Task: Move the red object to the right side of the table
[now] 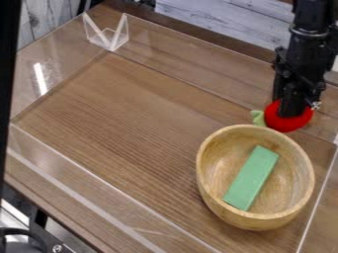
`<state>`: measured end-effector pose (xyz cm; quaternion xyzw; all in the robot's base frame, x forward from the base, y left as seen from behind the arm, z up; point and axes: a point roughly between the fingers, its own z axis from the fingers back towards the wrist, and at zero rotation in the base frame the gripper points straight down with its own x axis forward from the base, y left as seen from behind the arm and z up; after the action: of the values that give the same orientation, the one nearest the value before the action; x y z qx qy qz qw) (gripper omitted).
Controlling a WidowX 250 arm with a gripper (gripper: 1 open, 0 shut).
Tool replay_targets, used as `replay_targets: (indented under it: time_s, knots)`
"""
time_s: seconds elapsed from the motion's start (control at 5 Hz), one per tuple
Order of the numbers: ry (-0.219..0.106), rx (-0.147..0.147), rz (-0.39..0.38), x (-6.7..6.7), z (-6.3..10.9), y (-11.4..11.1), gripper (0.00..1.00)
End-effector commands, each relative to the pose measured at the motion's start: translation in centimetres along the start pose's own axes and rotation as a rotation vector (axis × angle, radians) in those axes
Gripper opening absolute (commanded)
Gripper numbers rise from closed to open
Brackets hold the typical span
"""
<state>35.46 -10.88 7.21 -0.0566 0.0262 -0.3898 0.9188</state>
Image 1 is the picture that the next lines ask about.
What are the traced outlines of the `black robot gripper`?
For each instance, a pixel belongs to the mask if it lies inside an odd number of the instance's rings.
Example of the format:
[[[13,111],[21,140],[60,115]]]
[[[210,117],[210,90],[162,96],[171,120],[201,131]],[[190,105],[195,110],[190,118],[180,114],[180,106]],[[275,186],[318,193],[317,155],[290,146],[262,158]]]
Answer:
[[[326,89],[323,76],[329,71],[329,50],[325,45],[303,49],[279,46],[275,53],[273,100],[281,100],[282,118],[299,117],[306,102],[318,102]]]

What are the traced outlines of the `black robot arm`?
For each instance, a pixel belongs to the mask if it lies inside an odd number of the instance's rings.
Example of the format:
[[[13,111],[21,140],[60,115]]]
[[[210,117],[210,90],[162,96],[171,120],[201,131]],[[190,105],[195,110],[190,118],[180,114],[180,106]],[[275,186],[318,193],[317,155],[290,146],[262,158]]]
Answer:
[[[287,47],[275,49],[273,101],[278,116],[299,117],[321,105],[325,74],[338,55],[338,0],[294,0]]]

